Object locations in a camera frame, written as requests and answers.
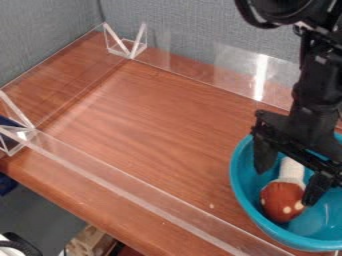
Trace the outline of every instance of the bowl rim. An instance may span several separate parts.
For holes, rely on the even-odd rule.
[[[250,219],[253,222],[260,226],[260,228],[264,230],[264,232],[278,242],[284,243],[285,245],[300,249],[300,250],[309,250],[309,251],[334,251],[342,249],[342,239],[341,240],[320,240],[314,238],[308,238],[304,236],[300,236],[290,231],[282,229],[280,226],[277,226],[256,209],[252,202],[245,196],[245,192],[242,190],[242,187],[240,185],[238,175],[234,175],[234,170],[238,169],[238,156],[242,154],[244,149],[246,146],[253,143],[253,136],[248,135],[242,141],[240,142],[234,153],[232,157],[232,163],[230,163],[230,184],[233,188],[233,192],[236,195],[236,198],[250,216]]]

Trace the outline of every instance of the teal plastic bowl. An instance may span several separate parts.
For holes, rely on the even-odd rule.
[[[230,165],[230,182],[240,204],[254,223],[282,244],[310,252],[342,250],[342,188],[330,189],[318,203],[286,224],[274,223],[264,216],[260,192],[278,178],[282,158],[280,154],[274,169],[258,175],[253,165],[253,137],[241,141]],[[312,175],[306,170],[306,184]]]

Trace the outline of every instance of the gray fabric wall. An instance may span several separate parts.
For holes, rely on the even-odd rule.
[[[90,30],[94,1],[0,1],[0,85]]]
[[[213,41],[298,62],[300,38],[292,27],[265,31],[242,20],[233,0],[101,0],[107,21],[121,35],[134,38],[146,21],[154,31],[150,45],[166,43],[158,35],[171,32],[167,50],[213,63]]]

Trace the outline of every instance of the wooden table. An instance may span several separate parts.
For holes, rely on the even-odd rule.
[[[157,53],[151,49],[145,54]],[[174,56],[174,65],[178,61],[194,72],[210,68]],[[245,81],[233,72],[232,78],[234,83]],[[110,55],[97,32],[5,90],[45,133],[285,248],[250,221],[228,175],[254,111],[270,107]],[[31,149],[0,165],[21,183],[143,254],[228,255]],[[98,174],[115,182],[109,174]]]

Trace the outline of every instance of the acrylic corner bracket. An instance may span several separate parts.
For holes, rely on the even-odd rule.
[[[6,136],[2,130],[17,133],[23,140],[30,140],[35,136],[35,126],[2,90],[0,102],[3,105],[3,111],[0,113],[0,151],[9,156],[14,156],[25,146]]]
[[[147,48],[146,23],[142,23],[141,25],[135,40],[130,40],[126,38],[121,39],[114,29],[106,22],[103,23],[103,28],[105,28],[105,37],[106,37],[106,45],[107,45],[109,52],[127,59],[135,59],[135,57]]]

